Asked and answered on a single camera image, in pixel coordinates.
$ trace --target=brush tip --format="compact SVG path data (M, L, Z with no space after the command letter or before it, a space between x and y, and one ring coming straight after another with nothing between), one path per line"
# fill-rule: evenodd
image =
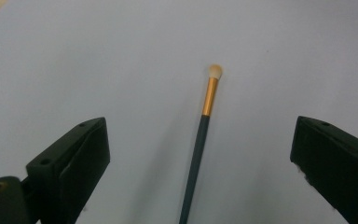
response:
M212 64L209 67L209 77L219 79L223 74L223 69L219 64Z

